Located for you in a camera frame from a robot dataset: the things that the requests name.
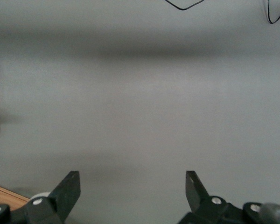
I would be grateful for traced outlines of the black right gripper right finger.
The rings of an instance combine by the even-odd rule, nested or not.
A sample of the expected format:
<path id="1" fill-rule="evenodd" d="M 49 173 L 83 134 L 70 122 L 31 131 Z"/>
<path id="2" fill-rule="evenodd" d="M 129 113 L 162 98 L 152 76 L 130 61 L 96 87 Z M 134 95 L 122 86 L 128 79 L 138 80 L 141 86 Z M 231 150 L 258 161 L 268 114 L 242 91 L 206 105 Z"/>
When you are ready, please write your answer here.
<path id="1" fill-rule="evenodd" d="M 262 214 L 263 204 L 248 202 L 240 209 L 219 196 L 207 192 L 195 171 L 187 171 L 185 194 L 191 211 L 180 224 L 273 224 L 274 219 Z"/>

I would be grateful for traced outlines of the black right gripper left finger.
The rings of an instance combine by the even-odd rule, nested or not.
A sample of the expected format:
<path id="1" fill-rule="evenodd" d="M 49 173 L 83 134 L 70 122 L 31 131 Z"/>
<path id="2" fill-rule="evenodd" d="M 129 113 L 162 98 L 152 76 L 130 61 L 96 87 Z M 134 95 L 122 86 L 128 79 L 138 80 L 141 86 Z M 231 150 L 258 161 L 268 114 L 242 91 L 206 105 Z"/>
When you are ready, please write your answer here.
<path id="1" fill-rule="evenodd" d="M 48 196 L 34 197 L 13 211 L 1 203 L 0 224 L 64 224 L 80 193 L 80 173 L 70 171 Z"/>

